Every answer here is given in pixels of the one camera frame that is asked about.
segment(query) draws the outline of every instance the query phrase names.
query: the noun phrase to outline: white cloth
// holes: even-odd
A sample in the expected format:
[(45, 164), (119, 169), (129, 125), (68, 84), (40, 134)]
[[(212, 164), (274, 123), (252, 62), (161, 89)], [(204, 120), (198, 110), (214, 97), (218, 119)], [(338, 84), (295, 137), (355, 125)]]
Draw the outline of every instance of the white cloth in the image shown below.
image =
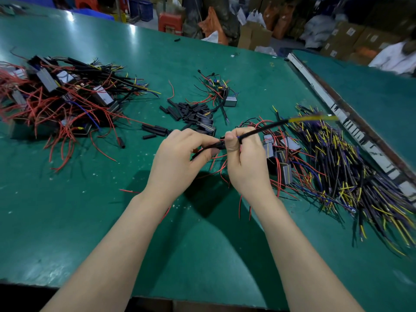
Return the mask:
[(396, 74), (413, 73), (416, 68), (416, 52), (404, 55), (401, 51), (404, 44), (403, 41), (384, 48), (368, 66)]

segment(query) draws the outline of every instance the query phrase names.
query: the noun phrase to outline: green workbench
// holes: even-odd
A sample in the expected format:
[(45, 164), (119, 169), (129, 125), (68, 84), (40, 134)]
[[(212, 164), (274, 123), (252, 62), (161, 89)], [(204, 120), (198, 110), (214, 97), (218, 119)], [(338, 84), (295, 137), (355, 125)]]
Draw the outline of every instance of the green workbench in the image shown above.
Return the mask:
[[(173, 35), (65, 11), (36, 6), (31, 11), (47, 17), (0, 17), (0, 60), (22, 63), (9, 52), (16, 47), (14, 52), (24, 57), (69, 56), (84, 62), (99, 57), (103, 63), (125, 65), (126, 71), (162, 93), (160, 99), (141, 96), (126, 106), (125, 114), (136, 120), (181, 128), (184, 124), (166, 116), (159, 105), (166, 105), (171, 96), (168, 80), (175, 88), (174, 101), (203, 99), (193, 86), (198, 68), (220, 73), (240, 92), (237, 107), (227, 109), (229, 126), (221, 113), (214, 116), (219, 135), (250, 117), (273, 119), (272, 105), (285, 117), (296, 114), (296, 103), (322, 107), (281, 58), (182, 37), (174, 42)], [(125, 149), (116, 146), (114, 135), (95, 139), (118, 162), (84, 139), (55, 174), (50, 168), (61, 163), (59, 149), (50, 164), (44, 142), (10, 140), (8, 127), (0, 123), (3, 283), (60, 287), (126, 208), (132, 195), (119, 189), (144, 188), (162, 138), (143, 141), (146, 133), (135, 123), (121, 128)], [(368, 226), (368, 240), (352, 246), (352, 219), (346, 213), (340, 225), (318, 213), (310, 199), (300, 199), (283, 202), (364, 309), (415, 307), (411, 257), (389, 251)], [(219, 176), (195, 181), (156, 230), (133, 295), (288, 309), (263, 230), (248, 220), (247, 205), (238, 219), (238, 201), (239, 194)]]

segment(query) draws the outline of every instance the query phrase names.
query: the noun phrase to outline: floor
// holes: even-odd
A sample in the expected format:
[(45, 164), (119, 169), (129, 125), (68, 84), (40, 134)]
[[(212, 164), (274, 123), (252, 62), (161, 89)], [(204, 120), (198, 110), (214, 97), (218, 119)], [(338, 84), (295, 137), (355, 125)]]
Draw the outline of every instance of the floor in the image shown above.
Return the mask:
[[(140, 26), (148, 29), (158, 30), (158, 16), (156, 14), (156, 10), (153, 9), (153, 20), (145, 22), (145, 21), (138, 21), (134, 24), (135, 26)], [(295, 41), (294, 39), (282, 39), (278, 40), (276, 38), (272, 38), (270, 40), (270, 47), (278, 53), (280, 48), (293, 48), (293, 49), (304, 49), (305, 46), (300, 41)]]

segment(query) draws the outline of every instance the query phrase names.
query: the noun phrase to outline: wire bundle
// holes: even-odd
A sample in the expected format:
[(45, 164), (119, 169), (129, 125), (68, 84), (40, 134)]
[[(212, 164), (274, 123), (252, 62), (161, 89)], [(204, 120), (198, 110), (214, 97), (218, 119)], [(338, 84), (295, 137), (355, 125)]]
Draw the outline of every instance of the wire bundle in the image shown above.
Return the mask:
[[(301, 105), (297, 109), (301, 116), (317, 112)], [(338, 218), (337, 207), (345, 208), (358, 223), (361, 239), (367, 238), (363, 226), (367, 221), (394, 250), (403, 254), (392, 245), (394, 236), (387, 227), (390, 223), (406, 245), (415, 245), (409, 233), (415, 228), (410, 219), (415, 208), (385, 173), (360, 155), (358, 147), (346, 142), (341, 131), (324, 121), (292, 123), (290, 129), (308, 149), (309, 166), (313, 166), (309, 178), (294, 184), (296, 188), (317, 198), (322, 210)]]
[(0, 116), (12, 125), (12, 137), (47, 139), (44, 148), (50, 149), (50, 162), (61, 143), (62, 164), (52, 168), (55, 172), (72, 156), (77, 137), (89, 136), (100, 153), (115, 161), (95, 145), (92, 133), (99, 131), (98, 137), (104, 138), (114, 131), (118, 145), (124, 148), (114, 122), (137, 120), (123, 114), (123, 103), (132, 95), (149, 92), (158, 96), (147, 83), (138, 83), (143, 79), (121, 76), (122, 66), (103, 65), (98, 59), (86, 64), (72, 58), (34, 56), (27, 64), (0, 62)]

